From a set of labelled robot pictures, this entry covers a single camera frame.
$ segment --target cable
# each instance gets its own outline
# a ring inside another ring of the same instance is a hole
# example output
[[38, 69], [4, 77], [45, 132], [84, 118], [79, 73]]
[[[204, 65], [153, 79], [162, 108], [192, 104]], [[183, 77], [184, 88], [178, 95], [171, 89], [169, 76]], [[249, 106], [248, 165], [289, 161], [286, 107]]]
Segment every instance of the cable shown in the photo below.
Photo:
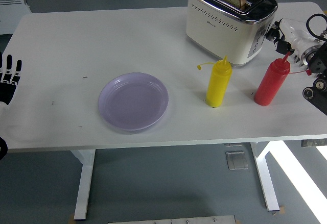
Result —
[[312, 30], [310, 29], [310, 27], [309, 27], [309, 22], [311, 21], [312, 18], [314, 18], [314, 17], [316, 17], [316, 16], [321, 16], [322, 18], [324, 18], [325, 21], [326, 21], [326, 24], [327, 24], [327, 16], [325, 16], [324, 14], [320, 14], [320, 13], [318, 13], [318, 14], [314, 14], [314, 15], [312, 15], [312, 16], [309, 17], [309, 19], [307, 20], [307, 23], [306, 23], [307, 29], [308, 29], [309, 33], [310, 33], [313, 37], [315, 37], [315, 38], [317, 38], [317, 39], [320, 39], [320, 40], [323, 40], [323, 41], [327, 42], [327, 39], [326, 39], [326, 38], [323, 38], [322, 36], [318, 36], [318, 35], [314, 34], [314, 33], [312, 32]]

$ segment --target toaster vent hole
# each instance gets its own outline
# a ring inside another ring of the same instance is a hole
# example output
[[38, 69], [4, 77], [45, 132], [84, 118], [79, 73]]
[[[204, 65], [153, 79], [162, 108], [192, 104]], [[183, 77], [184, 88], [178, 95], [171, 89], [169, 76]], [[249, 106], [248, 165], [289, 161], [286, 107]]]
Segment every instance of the toaster vent hole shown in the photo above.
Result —
[[227, 28], [230, 28], [231, 30], [234, 30], [235, 32], [238, 31], [237, 27], [234, 27], [232, 24], [229, 24], [225, 21], [223, 21], [222, 19], [219, 19], [217, 17], [215, 17], [214, 15], [208, 13], [207, 11], [203, 10], [201, 7], [198, 7], [197, 5], [195, 4], [191, 4], [192, 8], [194, 8], [195, 10], [197, 10], [198, 12], [202, 13], [203, 15], [211, 18], [212, 20], [215, 20], [216, 22], [218, 22], [219, 24], [227, 27]]

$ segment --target sunlight on floor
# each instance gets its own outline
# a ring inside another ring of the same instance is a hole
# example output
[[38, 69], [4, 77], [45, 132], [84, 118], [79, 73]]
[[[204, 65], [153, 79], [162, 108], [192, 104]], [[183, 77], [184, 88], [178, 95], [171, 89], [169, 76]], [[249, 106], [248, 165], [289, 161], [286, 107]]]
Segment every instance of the sunlight on floor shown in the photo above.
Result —
[[[283, 141], [274, 141], [270, 143], [269, 149], [316, 218], [320, 223], [327, 223], [327, 199], [292, 154], [290, 149]], [[327, 159], [327, 148], [321, 151], [324, 151], [324, 157]]]
[[327, 146], [317, 146], [318, 151], [324, 156], [327, 160]]

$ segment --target red squeeze bottle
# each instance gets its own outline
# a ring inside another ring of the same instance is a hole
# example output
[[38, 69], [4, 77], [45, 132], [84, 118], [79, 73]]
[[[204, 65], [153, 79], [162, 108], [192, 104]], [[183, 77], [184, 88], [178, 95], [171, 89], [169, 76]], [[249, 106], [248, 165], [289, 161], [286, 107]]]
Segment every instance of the red squeeze bottle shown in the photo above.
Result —
[[290, 72], [290, 63], [287, 61], [290, 52], [284, 58], [278, 58], [270, 63], [264, 78], [262, 79], [254, 101], [262, 106], [267, 106], [271, 103], [279, 88]]

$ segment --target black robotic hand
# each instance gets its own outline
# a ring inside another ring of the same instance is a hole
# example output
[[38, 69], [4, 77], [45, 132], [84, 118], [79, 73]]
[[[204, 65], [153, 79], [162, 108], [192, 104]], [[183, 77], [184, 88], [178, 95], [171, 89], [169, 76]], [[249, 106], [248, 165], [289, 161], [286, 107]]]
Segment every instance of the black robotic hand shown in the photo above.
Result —
[[[7, 56], [5, 72], [3, 72], [3, 66], [4, 62], [2, 58], [2, 53], [0, 52], [0, 105], [7, 107], [14, 97], [16, 87], [20, 79], [21, 60], [17, 61], [16, 71], [14, 73], [12, 73], [11, 55]], [[7, 151], [7, 144], [4, 139], [0, 137], [0, 160], [6, 155]]]

